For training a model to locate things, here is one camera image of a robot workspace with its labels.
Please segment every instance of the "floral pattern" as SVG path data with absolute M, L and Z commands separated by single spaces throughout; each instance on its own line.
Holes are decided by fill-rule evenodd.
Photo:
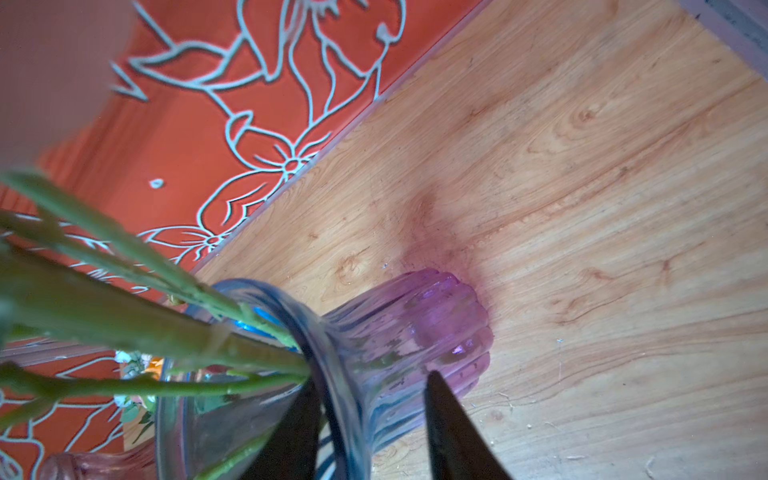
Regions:
M 179 9 L 170 0 L 140 0 L 134 3 L 140 21 L 134 42 L 111 63 L 117 111 L 140 121 L 124 136 L 98 121 L 42 163 L 66 188 L 85 184 L 78 193 L 106 192 L 112 201 L 94 200 L 105 213 L 191 269 L 314 165 L 478 3 L 200 0 Z M 106 175 L 83 167 L 88 161 Z M 2 201 L 35 219 L 29 203 L 13 196 Z M 61 225 L 70 238 L 114 253 L 109 242 Z M 101 281 L 159 297 L 102 269 L 45 254 Z M 77 370 L 59 369 L 59 361 L 45 365 L 60 375 L 93 365 L 117 368 L 111 355 L 86 360 Z M 0 408 L 23 402 L 3 396 Z M 0 480 L 36 478 L 46 451 L 119 450 L 121 410 L 114 399 L 60 404 L 25 429 L 3 432 Z M 80 425 L 64 414 L 85 411 Z M 50 426 L 56 419 L 75 429 L 71 441 L 61 436 L 66 433 L 57 440 L 45 436 L 46 429 L 57 430 Z

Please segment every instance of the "blurry object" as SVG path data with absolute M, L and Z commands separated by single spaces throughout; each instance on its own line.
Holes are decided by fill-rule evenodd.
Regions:
M 110 96 L 109 61 L 136 22 L 128 0 L 0 3 L 0 170 L 90 123 Z
M 275 428 L 270 440 L 240 480 L 290 478 L 312 480 L 315 476 L 320 397 L 314 382 L 307 382 Z
M 680 4 L 768 79 L 768 5 L 764 0 L 680 0 Z
M 39 480 L 156 480 L 154 440 L 125 453 L 58 453 L 40 469 Z
M 429 373 L 424 403 L 435 480 L 513 480 L 488 450 L 439 372 Z
M 132 379 L 145 373 L 150 373 L 155 379 L 159 379 L 163 369 L 162 358 L 141 352 L 118 350 L 114 353 L 114 361 L 121 365 L 123 379 Z M 126 447 L 130 448 L 137 442 L 151 438 L 154 434 L 156 396 L 115 395 L 114 403 L 123 409 L 120 421 L 123 423 Z

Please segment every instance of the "wooden surface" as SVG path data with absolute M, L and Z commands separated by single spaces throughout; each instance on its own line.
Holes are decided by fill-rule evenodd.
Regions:
M 490 311 L 518 480 L 768 478 L 768 85 L 675 2 L 495 0 L 200 275 L 325 312 L 424 266 Z

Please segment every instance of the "white flower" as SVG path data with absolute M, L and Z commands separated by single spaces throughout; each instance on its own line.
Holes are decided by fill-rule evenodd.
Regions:
M 114 361 L 117 363 L 128 363 L 131 361 L 131 355 L 128 352 L 118 350 L 114 353 Z
M 124 409 L 126 407 L 133 405 L 134 403 L 126 395 L 116 395 L 114 396 L 114 404 L 120 407 L 121 409 Z
M 129 369 L 123 374 L 123 380 L 130 380 L 141 375 L 141 371 L 138 369 Z
M 147 368 L 151 361 L 152 361 L 152 355 L 150 355 L 149 353 L 142 353 L 141 354 L 141 365 L 144 368 Z

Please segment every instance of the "small flower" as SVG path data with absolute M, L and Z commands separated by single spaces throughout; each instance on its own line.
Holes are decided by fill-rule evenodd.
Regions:
M 150 355 L 149 353 L 142 353 L 141 366 L 146 369 L 150 365 L 150 362 L 152 362 L 152 355 Z
M 126 395 L 116 395 L 114 396 L 114 404 L 121 409 L 126 409 L 134 403 Z
M 117 363 L 128 363 L 131 361 L 131 354 L 118 350 L 114 353 L 114 361 Z
M 129 380 L 138 377 L 141 371 L 137 368 L 126 369 L 123 373 L 123 379 Z
M 152 359 L 149 365 L 144 369 L 144 373 L 151 373 L 155 379 L 160 378 L 160 374 L 163 372 L 163 359 Z
M 148 412 L 154 412 L 155 406 L 156 406 L 155 403 L 157 402 L 157 397 L 155 397 L 154 395 L 147 395 L 147 396 L 134 395 L 131 397 L 131 401 L 136 405 L 143 407 Z

